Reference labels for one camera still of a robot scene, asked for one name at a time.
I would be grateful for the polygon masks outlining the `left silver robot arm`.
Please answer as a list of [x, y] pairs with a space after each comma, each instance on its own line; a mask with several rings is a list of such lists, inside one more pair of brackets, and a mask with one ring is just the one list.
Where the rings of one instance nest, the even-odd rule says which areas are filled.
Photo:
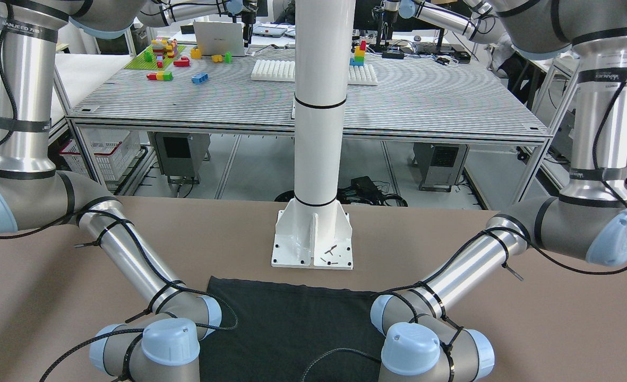
[[519, 53], [547, 59], [573, 50], [576, 119], [570, 181], [558, 197], [535, 198], [494, 215], [432, 275], [382, 292], [371, 309], [384, 336], [380, 381], [476, 381], [495, 356], [480, 332], [447, 310], [529, 248], [587, 263], [627, 262], [627, 1], [482, 1]]

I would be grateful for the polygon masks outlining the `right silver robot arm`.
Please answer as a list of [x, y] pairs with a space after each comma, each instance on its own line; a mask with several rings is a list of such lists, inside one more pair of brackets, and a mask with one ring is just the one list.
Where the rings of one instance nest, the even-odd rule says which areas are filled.
[[102, 184], [58, 171], [48, 156], [59, 31], [120, 34], [154, 1], [0, 1], [0, 240], [61, 225], [82, 230], [83, 247], [109, 256], [148, 307], [66, 351], [88, 348], [93, 366], [114, 381], [199, 381], [201, 341], [221, 324], [221, 300], [180, 280]]

